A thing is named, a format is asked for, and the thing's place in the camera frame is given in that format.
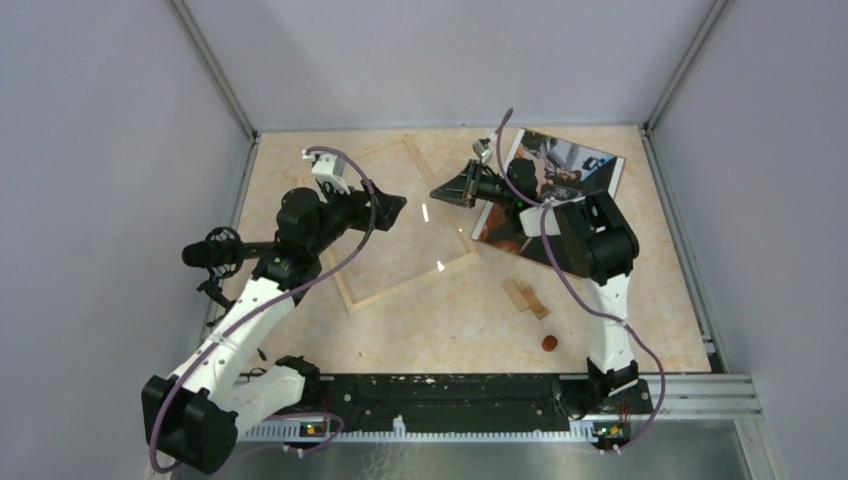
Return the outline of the wooden picture frame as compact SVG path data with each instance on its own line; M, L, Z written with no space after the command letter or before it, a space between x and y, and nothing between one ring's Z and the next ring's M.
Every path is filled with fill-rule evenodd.
M354 156L384 193L406 198L387 232L376 231L347 266L309 291L304 303L346 313L423 286L478 257L451 206L429 196L436 178L406 134Z

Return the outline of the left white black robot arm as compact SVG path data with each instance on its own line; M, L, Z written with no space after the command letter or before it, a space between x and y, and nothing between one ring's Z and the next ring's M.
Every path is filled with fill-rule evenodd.
M241 293L201 346L168 377L152 376L142 389L149 462L157 473L181 465L218 471L240 436L278 411L308 413L319 404L318 368L300 358L271 366L256 380L240 374L266 336L306 293L336 273L321 254L347 230L362 232L360 253L374 231L390 230L407 204L370 181L331 193L298 187L281 199L271 242L230 243L227 260L257 264Z

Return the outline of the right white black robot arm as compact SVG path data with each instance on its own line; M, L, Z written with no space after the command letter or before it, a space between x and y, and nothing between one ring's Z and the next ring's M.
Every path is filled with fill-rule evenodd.
M612 412L622 404L640 380L633 348L644 343L628 320L628 293L640 246L612 197L597 192L565 199L552 190L544 192L534 163L526 159L511 161L503 173L471 160L429 196L465 208L480 200L500 206L519 233L540 241L560 278L583 280L587 299L572 284L566 289L595 318L588 378L561 387L555 403L576 419L593 410Z

